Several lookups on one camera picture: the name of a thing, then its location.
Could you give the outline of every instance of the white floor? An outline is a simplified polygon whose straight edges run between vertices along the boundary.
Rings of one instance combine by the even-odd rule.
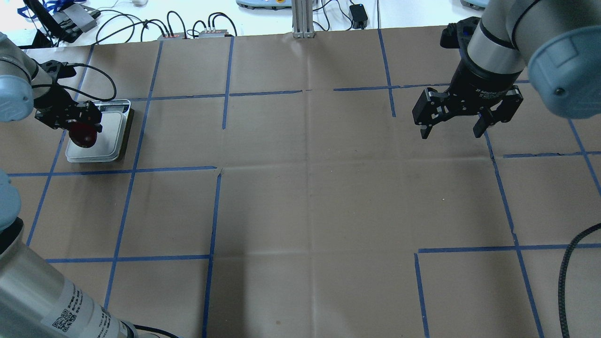
[[[328,4],[326,9],[332,29],[342,31],[349,27],[349,21],[341,14],[336,1],[338,0]],[[348,12],[350,1],[339,1],[345,13]],[[377,28],[376,0],[355,0],[355,3],[365,5],[370,18],[368,28]],[[191,29],[196,20],[206,21],[210,13],[221,11],[232,18],[239,35],[282,34],[291,31],[292,23],[292,10],[289,8],[278,11],[249,10],[239,7],[235,0],[149,0],[145,7],[136,7],[130,0],[88,0],[85,5],[93,8],[108,8],[114,5],[112,8],[114,10],[134,14],[142,19],[160,19],[163,21],[165,21],[168,11],[175,10],[181,14],[187,29]],[[19,44],[20,39],[35,32],[33,24],[17,14],[16,9],[19,7],[23,7],[22,1],[4,0],[0,2],[0,31],[8,35],[17,44]],[[380,0],[380,13],[380,27],[392,28],[446,25],[449,22],[457,22],[469,16],[480,16],[482,11],[466,8],[460,4],[459,0]],[[111,12],[103,13],[98,18],[99,26],[115,14]],[[321,10],[316,12],[314,20],[327,26]],[[180,22],[176,16],[171,16],[171,23],[174,30],[180,29]],[[218,23],[217,28],[225,28],[231,31],[230,24],[226,19],[220,18],[216,23]],[[100,37],[104,37],[128,24],[130,22],[126,18],[115,19],[103,29]],[[79,37],[75,43],[66,45],[90,45],[96,41],[97,30],[98,28],[94,28]],[[131,30],[127,29],[107,39],[105,43],[124,42],[130,32]],[[139,32],[140,30],[137,28],[132,41],[139,41]],[[152,28],[144,34],[144,40],[155,40],[158,35],[157,28]]]

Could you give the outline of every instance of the cable connector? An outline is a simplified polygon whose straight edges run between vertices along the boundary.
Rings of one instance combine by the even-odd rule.
[[[367,12],[363,4],[349,6],[349,16],[353,21],[354,29],[365,29],[367,27]]]

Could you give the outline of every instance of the metal post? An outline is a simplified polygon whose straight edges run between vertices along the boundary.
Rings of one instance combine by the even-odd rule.
[[[313,0],[292,0],[292,35],[299,38],[314,37]]]

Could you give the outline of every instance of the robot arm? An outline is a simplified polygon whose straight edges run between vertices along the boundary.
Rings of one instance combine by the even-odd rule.
[[[526,64],[552,113],[601,113],[601,0],[491,0],[482,19],[450,24],[441,46],[458,48],[462,59],[449,88],[426,88],[413,108],[424,139],[458,115],[480,116],[476,137],[509,122],[523,101],[514,82]]]
[[[0,121],[35,118],[52,129],[67,129],[80,147],[89,148],[102,131],[102,113],[92,103],[75,102],[58,80],[74,76],[72,65],[38,64],[0,32]]]

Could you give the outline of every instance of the braided black cable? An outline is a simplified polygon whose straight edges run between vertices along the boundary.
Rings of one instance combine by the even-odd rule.
[[[583,238],[585,238],[586,236],[592,234],[593,232],[595,232],[599,229],[601,229],[601,223],[599,223],[595,226],[592,226],[592,227],[584,230],[583,232],[579,233],[574,239],[572,239],[570,244],[567,246],[566,253],[564,253],[563,260],[561,261],[560,280],[559,280],[559,284],[557,287],[557,298],[558,298],[558,305],[559,305],[559,309],[560,309],[561,335],[563,336],[563,338],[570,337],[570,331],[567,328],[567,316],[566,316],[567,265],[570,262],[570,256],[572,255],[572,252],[574,252],[574,249],[578,245],[578,242],[580,242]]]

